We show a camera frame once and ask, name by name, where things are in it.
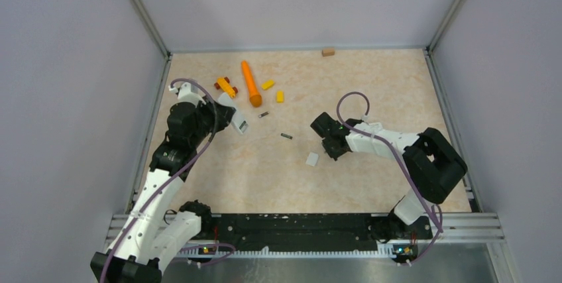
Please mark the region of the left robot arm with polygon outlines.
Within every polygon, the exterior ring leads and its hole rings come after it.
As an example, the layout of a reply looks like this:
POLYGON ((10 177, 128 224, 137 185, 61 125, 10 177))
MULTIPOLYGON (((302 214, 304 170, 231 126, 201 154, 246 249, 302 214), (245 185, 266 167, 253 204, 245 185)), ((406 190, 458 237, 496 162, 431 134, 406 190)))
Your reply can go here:
POLYGON ((98 282, 160 282, 180 251, 193 237, 204 239, 212 220, 200 213, 179 212, 165 230, 164 215, 178 190, 216 133, 238 119, 233 104, 179 102, 170 108, 168 130, 152 155, 143 190, 124 227, 105 252, 92 257, 98 282))

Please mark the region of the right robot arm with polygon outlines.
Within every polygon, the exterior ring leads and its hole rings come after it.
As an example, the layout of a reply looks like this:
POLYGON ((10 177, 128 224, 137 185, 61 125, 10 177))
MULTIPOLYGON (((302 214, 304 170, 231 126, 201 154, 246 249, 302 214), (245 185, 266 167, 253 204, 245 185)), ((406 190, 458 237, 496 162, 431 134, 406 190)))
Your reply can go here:
POLYGON ((444 135, 428 127, 421 133, 384 129, 381 123, 348 119, 344 123, 321 113, 311 124, 321 145, 334 160, 348 152, 374 154, 394 159, 410 190, 392 208, 388 228, 397 238, 406 238, 416 221, 430 212, 432 222, 441 205, 468 172, 468 166, 444 135))

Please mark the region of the white battery cover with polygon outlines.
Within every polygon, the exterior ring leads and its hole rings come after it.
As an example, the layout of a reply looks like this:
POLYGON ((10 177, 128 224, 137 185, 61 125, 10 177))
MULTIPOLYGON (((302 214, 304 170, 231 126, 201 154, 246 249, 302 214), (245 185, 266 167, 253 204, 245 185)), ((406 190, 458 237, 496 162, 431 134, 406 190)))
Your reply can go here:
POLYGON ((318 155, 317 153, 310 152, 310 153, 308 154, 307 159, 306 159, 306 164, 307 164, 308 166, 314 167, 314 166, 317 165, 318 161, 319 161, 319 155, 318 155))

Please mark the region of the white remote with dark screen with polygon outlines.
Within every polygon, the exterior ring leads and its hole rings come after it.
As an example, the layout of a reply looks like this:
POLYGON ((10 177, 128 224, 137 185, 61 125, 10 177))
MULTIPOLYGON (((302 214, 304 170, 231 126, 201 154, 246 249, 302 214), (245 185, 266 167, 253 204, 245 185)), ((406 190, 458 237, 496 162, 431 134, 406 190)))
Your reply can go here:
POLYGON ((217 101, 222 106, 234 109, 234 113, 231 116, 229 123, 240 135, 245 134, 249 127, 249 123, 233 99, 227 93, 222 93, 217 101))

